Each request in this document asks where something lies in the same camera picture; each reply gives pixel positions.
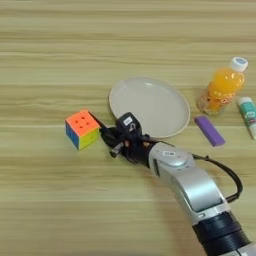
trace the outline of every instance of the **bottle cap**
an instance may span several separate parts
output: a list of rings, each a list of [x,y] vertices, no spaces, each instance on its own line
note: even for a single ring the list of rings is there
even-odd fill
[[[251,124],[249,129],[252,134],[252,137],[256,140],[256,124]]]
[[[232,69],[238,72],[244,72],[248,66],[248,61],[241,57],[234,57],[230,63]]]
[[[239,105],[242,105],[243,103],[245,102],[251,102],[253,103],[252,99],[250,97],[242,97],[238,100],[238,104]]]

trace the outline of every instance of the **blue cube face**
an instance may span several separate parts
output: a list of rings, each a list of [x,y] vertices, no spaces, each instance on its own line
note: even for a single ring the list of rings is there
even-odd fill
[[[70,127],[70,125],[66,123],[66,134],[68,135],[68,137],[71,139],[71,141],[73,142],[73,144],[76,146],[77,149],[79,149],[79,137],[77,136],[77,134],[72,130],[72,128]]]

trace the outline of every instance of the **orange juice bottle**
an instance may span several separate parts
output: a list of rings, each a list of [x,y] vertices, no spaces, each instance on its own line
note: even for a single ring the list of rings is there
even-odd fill
[[[218,115],[244,86],[248,62],[241,57],[232,59],[229,67],[218,69],[207,89],[197,100],[198,108],[208,115]]]

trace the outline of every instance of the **small bottle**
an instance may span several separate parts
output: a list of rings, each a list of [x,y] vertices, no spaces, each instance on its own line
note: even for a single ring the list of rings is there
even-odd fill
[[[207,115],[218,115],[244,86],[246,59],[235,57],[229,67],[218,69],[207,89],[197,100],[198,108]]]
[[[238,105],[241,109],[246,126],[249,128],[252,137],[256,140],[256,109],[252,99],[249,97],[240,98]]]

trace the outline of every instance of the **white plate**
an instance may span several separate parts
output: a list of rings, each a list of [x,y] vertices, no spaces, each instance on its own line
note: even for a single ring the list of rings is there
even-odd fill
[[[117,82],[109,95],[116,118],[132,112],[144,134],[166,138],[180,133],[190,119],[186,98],[165,82],[134,77]]]

